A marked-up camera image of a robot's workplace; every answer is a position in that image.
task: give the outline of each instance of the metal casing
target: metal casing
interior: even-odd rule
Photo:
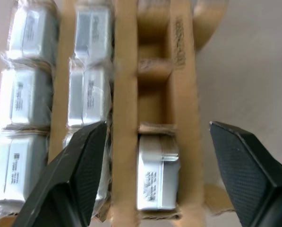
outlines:
[[[111,59],[111,10],[91,6],[77,10],[75,56],[84,63]]]
[[[9,40],[7,56],[13,60],[36,59],[55,64],[58,22],[45,7],[19,8]]]
[[[137,209],[175,209],[178,171],[179,149],[173,137],[141,135],[137,165]]]
[[[69,76],[68,127],[106,121],[111,108],[108,72],[103,67],[72,70]]]
[[[26,68],[5,70],[0,85],[1,128],[46,128],[51,124],[51,76]]]
[[[47,138],[0,137],[0,201],[25,202],[47,162]]]

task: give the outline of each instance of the white label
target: white label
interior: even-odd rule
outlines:
[[[94,91],[94,81],[89,80],[88,85],[87,85],[87,109],[88,110],[93,109],[94,107],[93,91]]]
[[[11,177],[10,177],[10,184],[18,184],[19,182],[19,170],[18,170],[18,163],[19,163],[19,159],[20,159],[20,154],[19,153],[14,153],[13,157],[11,157],[13,159],[12,162],[12,173],[11,173]]]
[[[90,16],[79,13],[77,18],[76,51],[88,52],[90,33]]]
[[[98,15],[93,16],[92,20],[92,43],[95,44],[99,41],[100,38],[100,31],[98,29],[100,19]]]
[[[146,201],[154,202],[157,200],[157,172],[147,172],[144,178],[143,196]]]
[[[25,27],[25,33],[24,33],[24,43],[32,43],[34,41],[35,36],[35,26],[36,26],[36,20],[33,16],[28,15],[26,18],[26,27]]]
[[[23,109],[22,90],[23,90],[23,83],[17,82],[16,88],[15,88],[15,97],[14,97],[14,110],[15,111],[20,111]]]

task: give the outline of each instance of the brown cardboard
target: brown cardboard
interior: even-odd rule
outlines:
[[[122,7],[120,2],[125,1],[117,2],[116,13]],[[133,0],[129,0],[129,3],[137,4]],[[166,17],[165,12],[170,12],[170,17]],[[137,15],[134,8],[133,13],[130,12],[126,16],[126,20],[121,21],[123,24],[116,22],[115,37],[113,224],[115,227],[136,226],[137,217],[141,216],[153,219],[181,217],[179,222],[182,226],[190,226],[191,222],[196,224],[194,226],[204,226],[202,207],[204,186],[190,2],[173,0],[168,6],[162,6],[160,9],[157,6],[152,9],[147,8],[146,12]],[[132,31],[135,32],[133,38],[139,39],[138,47],[136,40],[125,39],[125,33],[117,33],[118,27],[135,27],[136,24],[138,30],[134,28]],[[164,48],[166,51],[155,52],[155,50],[163,49],[155,47],[159,45],[166,46]],[[119,59],[117,58],[118,50],[122,53],[123,48],[126,48],[128,52],[125,57],[122,56]],[[143,51],[142,55],[136,54],[138,50]],[[138,72],[136,66],[138,60],[143,60],[143,57],[171,60],[173,70],[167,80],[161,80],[160,83],[145,81],[139,84],[140,77],[136,77]],[[118,63],[122,65],[122,61],[129,62],[127,64],[129,71],[127,68],[118,68]],[[137,167],[136,161],[132,160],[136,159],[136,128],[141,122],[174,124],[177,127],[176,138],[180,148],[181,170],[179,208],[173,212],[136,211]]]
[[[213,184],[205,184],[205,204],[213,215],[234,211],[227,192]]]
[[[138,128],[139,134],[166,134],[173,136],[176,133],[176,125],[174,124],[152,124],[141,122]]]
[[[75,2],[63,0],[62,4],[49,162],[62,151],[66,135],[68,59],[74,47]],[[208,42],[226,6],[201,4],[200,8],[196,7],[192,28],[189,1],[143,2],[147,3],[114,0],[113,185],[112,209],[106,218],[112,219],[114,227],[136,227],[142,218],[179,218],[173,221],[176,226],[203,227],[203,160],[193,45],[200,49]],[[176,133],[182,162],[175,211],[141,213],[136,210],[137,134],[138,129],[146,125],[144,122],[151,126],[170,124]],[[212,191],[208,192],[209,197],[216,198],[218,192]],[[220,203],[222,201],[210,204],[217,207]],[[10,227],[14,219],[4,218],[0,226]]]
[[[193,15],[195,47],[201,50],[212,37],[227,11],[229,0],[198,0]]]

